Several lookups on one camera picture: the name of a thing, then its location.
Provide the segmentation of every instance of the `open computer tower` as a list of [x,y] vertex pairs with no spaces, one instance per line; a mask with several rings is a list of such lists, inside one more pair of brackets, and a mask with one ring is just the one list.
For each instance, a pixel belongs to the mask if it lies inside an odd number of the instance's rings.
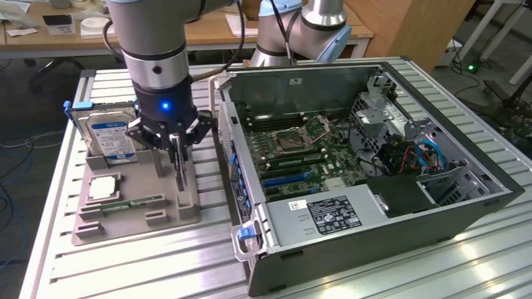
[[219,89],[252,297],[451,239],[524,192],[386,62],[235,69]]

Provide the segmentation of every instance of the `blue pcie slot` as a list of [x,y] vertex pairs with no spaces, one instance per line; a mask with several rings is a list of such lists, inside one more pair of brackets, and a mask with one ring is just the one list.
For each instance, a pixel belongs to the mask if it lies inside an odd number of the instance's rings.
[[282,179],[272,179],[270,181],[266,181],[263,183],[264,187],[274,187],[274,186],[279,186],[279,185],[284,185],[284,184],[290,184],[290,183],[298,183],[298,182],[303,182],[308,179],[308,176],[311,176],[312,171],[308,171],[304,174],[299,174],[296,176],[288,176],[287,178],[282,178]]

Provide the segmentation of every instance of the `motherboard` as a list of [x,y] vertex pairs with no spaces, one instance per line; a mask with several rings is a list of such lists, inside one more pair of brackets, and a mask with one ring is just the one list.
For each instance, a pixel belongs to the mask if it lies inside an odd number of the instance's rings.
[[268,202],[366,182],[342,125],[330,115],[248,118],[244,128]]

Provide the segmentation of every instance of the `aluminum work table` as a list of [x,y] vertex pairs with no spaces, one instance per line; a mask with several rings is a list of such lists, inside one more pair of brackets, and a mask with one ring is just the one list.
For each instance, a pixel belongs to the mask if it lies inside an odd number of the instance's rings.
[[[532,294],[532,162],[412,62],[400,58],[386,60],[527,192],[452,240],[260,298],[528,297]],[[194,67],[191,73],[208,69]],[[398,101],[407,112],[415,118],[422,117],[418,104],[398,91]],[[208,82],[195,83],[199,108],[208,107],[208,95]],[[134,98],[126,70],[102,70],[95,77],[80,80],[76,101],[110,103]],[[86,155],[87,146],[70,123],[20,298],[248,298],[244,267],[234,257],[231,219],[212,136],[194,148],[202,221],[75,247],[71,234]]]

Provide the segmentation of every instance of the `power supply label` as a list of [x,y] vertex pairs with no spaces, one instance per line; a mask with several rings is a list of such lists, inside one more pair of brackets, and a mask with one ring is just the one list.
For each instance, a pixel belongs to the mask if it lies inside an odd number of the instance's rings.
[[308,202],[307,207],[322,235],[363,225],[346,196]]
[[92,125],[94,135],[99,142],[102,153],[110,159],[126,159],[135,155],[132,140],[126,136],[127,123],[98,123]]

